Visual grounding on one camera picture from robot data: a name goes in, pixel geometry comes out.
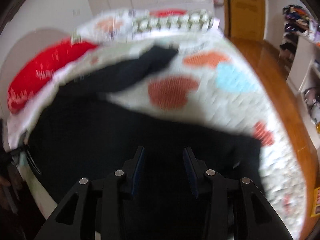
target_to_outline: silver screw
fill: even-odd
[[[122,176],[124,174],[124,171],[123,170],[117,170],[115,171],[115,175],[116,176]]]
[[[87,178],[82,178],[82,179],[79,180],[79,183],[81,185],[87,184],[88,183],[88,179]]]
[[[213,176],[216,174],[214,170],[206,170],[205,173],[208,174],[209,176]]]
[[[246,177],[242,178],[241,180],[244,184],[249,184],[251,182],[251,180]]]

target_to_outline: wooden door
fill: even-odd
[[[230,35],[262,41],[265,25],[264,0],[230,0]]]

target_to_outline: yellow package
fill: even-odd
[[[313,207],[311,217],[316,217],[320,215],[320,187],[315,189],[315,196],[313,199]]]

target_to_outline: bedsheet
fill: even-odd
[[[133,41],[87,53],[57,71],[26,107],[8,120],[9,145],[30,132],[59,85],[124,58],[138,57],[154,43],[179,47],[165,71],[120,93],[102,95],[132,111],[156,118],[197,123],[248,134],[262,141],[260,175],[266,198],[294,239],[300,236],[306,209],[306,186],[296,155],[279,116],[259,79],[240,52],[218,31],[181,33]],[[47,218],[55,203],[25,161],[20,172]]]

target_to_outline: wooden floor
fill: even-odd
[[[314,188],[319,184],[319,165],[313,147],[299,115],[295,97],[286,85],[283,71],[272,54],[258,42],[230,39],[251,64],[264,85],[288,132],[307,183],[307,214],[300,239],[312,231],[317,218],[310,218]]]

